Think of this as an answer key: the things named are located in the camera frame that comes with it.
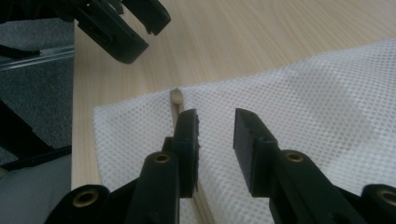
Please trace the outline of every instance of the wooden table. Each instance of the wooden table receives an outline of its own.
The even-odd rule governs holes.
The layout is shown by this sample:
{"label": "wooden table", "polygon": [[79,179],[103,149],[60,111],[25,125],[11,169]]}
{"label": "wooden table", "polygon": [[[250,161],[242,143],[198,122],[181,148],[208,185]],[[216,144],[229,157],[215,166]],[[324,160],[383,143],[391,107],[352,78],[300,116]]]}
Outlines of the wooden table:
{"label": "wooden table", "polygon": [[122,64],[76,28],[73,189],[99,184],[92,110],[180,85],[275,69],[328,50],[396,36],[394,0],[161,0],[172,21]]}

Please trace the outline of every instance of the white cloth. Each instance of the white cloth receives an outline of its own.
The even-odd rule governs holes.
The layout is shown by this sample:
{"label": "white cloth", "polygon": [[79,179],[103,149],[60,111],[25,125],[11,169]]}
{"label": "white cloth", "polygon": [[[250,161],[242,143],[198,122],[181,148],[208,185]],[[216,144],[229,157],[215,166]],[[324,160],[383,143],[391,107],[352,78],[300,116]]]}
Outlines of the white cloth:
{"label": "white cloth", "polygon": [[[396,186],[396,39],[319,54],[249,77],[180,87],[200,120],[203,191],[217,223],[271,223],[267,199],[253,199],[233,152],[234,110],[251,110],[279,142],[300,150],[334,185]],[[104,185],[138,177],[144,158],[173,134],[169,90],[94,110]],[[188,201],[181,223],[194,223]]]}

